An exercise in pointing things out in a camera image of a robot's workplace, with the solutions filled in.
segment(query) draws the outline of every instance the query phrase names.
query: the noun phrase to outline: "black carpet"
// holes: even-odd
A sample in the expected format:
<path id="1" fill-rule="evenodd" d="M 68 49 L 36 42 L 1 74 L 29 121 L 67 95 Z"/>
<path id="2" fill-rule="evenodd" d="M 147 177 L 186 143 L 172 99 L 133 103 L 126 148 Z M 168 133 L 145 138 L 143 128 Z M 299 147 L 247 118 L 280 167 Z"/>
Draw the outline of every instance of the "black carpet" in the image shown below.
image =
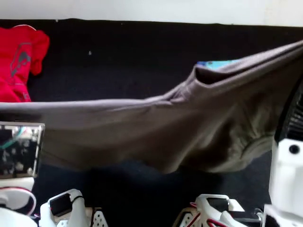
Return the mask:
<path id="1" fill-rule="evenodd" d="M 18 24 L 44 30 L 51 40 L 43 73 L 28 82 L 36 102 L 156 96 L 186 79 L 197 61 L 237 59 L 303 39 L 303 28 L 289 27 L 0 20 L 1 27 Z M 169 227 L 201 193 L 262 207 L 269 202 L 269 169 L 270 153 L 223 175 L 184 168 L 162 175 L 136 162 L 84 173 L 42 165 L 34 193 L 41 205 L 77 188 L 88 206 L 104 209 L 110 227 Z"/>

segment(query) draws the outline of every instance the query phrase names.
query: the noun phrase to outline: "gray fabric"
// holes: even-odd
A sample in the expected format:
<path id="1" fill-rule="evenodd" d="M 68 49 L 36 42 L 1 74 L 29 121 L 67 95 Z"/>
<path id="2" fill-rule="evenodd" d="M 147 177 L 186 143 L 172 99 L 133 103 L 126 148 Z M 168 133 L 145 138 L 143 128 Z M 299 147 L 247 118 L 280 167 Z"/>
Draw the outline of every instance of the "gray fabric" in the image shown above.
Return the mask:
<path id="1" fill-rule="evenodd" d="M 279 115 L 303 72 L 303 41 L 210 70 L 145 100 L 0 103 L 3 120 L 46 125 L 42 161 L 74 169 L 138 159 L 239 170 L 271 149 Z"/>

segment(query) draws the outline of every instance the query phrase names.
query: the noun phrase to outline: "circuit board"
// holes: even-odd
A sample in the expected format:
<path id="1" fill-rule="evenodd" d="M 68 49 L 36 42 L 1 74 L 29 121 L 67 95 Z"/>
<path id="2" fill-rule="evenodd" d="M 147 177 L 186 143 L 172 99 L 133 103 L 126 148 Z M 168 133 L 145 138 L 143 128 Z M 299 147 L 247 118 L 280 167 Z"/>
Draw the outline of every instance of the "circuit board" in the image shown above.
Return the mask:
<path id="1" fill-rule="evenodd" d="M 0 122 L 0 178 L 36 177 L 45 126 Z"/>

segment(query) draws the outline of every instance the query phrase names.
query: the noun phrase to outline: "white robot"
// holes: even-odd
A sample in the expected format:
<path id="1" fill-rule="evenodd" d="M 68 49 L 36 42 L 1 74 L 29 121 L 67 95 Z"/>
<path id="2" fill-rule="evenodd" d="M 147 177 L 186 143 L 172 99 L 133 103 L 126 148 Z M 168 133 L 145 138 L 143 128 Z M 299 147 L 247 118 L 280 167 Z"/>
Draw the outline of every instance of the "white robot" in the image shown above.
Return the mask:
<path id="1" fill-rule="evenodd" d="M 183 209 L 174 227 L 303 227 L 303 82 L 298 81 L 273 139 L 271 205 L 247 213 L 226 195 L 202 194 Z"/>
<path id="2" fill-rule="evenodd" d="M 36 198 L 31 192 L 37 176 L 45 126 L 0 122 L 0 226 L 37 227 Z M 27 211 L 18 212 L 27 204 Z M 50 198 L 40 208 L 40 227 L 107 227 L 99 209 L 86 208 L 76 189 Z"/>

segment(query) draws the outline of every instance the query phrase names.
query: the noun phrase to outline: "red cloth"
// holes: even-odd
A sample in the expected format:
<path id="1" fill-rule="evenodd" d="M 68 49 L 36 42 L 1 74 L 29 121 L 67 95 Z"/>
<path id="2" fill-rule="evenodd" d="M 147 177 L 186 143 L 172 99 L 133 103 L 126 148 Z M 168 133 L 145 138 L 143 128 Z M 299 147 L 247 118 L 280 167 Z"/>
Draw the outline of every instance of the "red cloth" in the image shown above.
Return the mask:
<path id="1" fill-rule="evenodd" d="M 37 75 L 49 46 L 49 37 L 30 26 L 0 28 L 0 102 L 30 102 L 29 72 Z"/>

